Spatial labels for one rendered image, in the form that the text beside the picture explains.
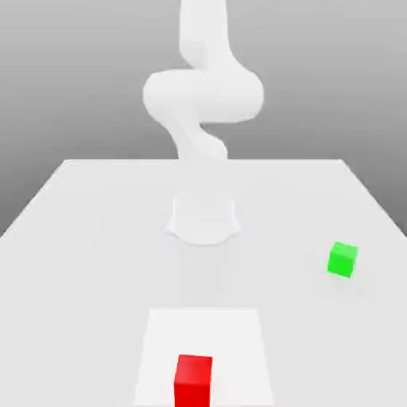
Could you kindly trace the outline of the small green cube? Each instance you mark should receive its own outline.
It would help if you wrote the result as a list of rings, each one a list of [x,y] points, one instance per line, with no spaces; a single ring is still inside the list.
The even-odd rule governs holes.
[[[343,242],[334,242],[329,257],[327,270],[329,273],[350,278],[359,253],[357,246]]]

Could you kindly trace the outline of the small red cube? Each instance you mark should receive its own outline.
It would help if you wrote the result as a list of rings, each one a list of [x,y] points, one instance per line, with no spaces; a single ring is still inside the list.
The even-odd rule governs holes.
[[[179,355],[174,377],[174,407],[210,407],[213,358]]]

